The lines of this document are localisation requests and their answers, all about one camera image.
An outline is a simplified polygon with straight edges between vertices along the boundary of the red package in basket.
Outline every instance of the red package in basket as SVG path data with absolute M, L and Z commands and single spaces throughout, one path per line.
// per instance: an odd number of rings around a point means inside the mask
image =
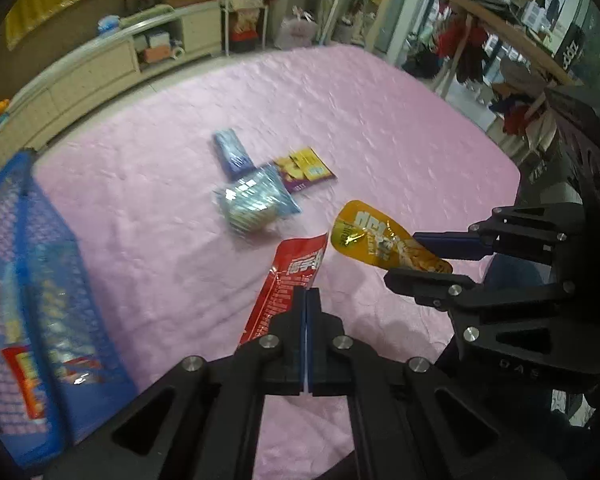
M 242 332 L 240 344 L 265 335 L 269 331 L 271 317 L 291 308 L 294 286 L 311 286 L 327 240 L 328 233 L 325 233 L 315 238 L 292 238 L 280 243 Z

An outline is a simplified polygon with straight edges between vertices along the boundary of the pink bag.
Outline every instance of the pink bag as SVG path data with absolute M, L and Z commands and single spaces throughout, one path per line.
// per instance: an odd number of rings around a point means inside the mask
M 284 18 L 278 31 L 275 46 L 280 50 L 291 50 L 303 46 L 311 46 L 318 32 L 318 24 L 308 12 L 293 8 L 292 18 Z

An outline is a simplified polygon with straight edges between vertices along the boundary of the blue snack package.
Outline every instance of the blue snack package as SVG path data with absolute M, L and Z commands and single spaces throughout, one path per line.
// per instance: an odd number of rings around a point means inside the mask
M 216 190 L 216 197 L 229 225 L 243 234 L 301 211 L 273 164 L 221 187 Z
M 256 169 L 232 128 L 215 132 L 214 145 L 222 169 L 231 181 Z

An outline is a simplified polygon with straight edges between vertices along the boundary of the pink quilted blanket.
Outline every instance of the pink quilted blanket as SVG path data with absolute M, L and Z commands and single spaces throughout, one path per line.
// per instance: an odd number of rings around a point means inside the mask
M 213 131 L 257 164 L 311 146 L 338 176 L 302 214 L 247 242 L 213 202 Z M 516 167 L 409 75 L 349 46 L 264 54 L 192 78 L 62 142 L 36 165 L 80 240 L 94 297 L 140 388 L 184 356 L 234 352 L 280 240 L 323 234 L 359 199 L 407 230 L 465 231 L 516 195 Z M 480 263 L 454 262 L 480 279 Z M 315 280 L 347 333 L 396 360 L 434 360 L 446 314 L 384 288 L 382 270 L 328 248 Z M 352 449 L 346 400 L 267 398 L 254 478 L 314 478 Z

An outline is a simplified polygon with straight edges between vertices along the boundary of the yellow snack package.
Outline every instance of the yellow snack package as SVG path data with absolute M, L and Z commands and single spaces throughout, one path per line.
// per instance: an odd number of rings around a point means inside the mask
M 449 262 L 425 249 L 398 222 L 360 200 L 348 202 L 338 213 L 331 245 L 349 258 L 385 270 L 453 272 Z

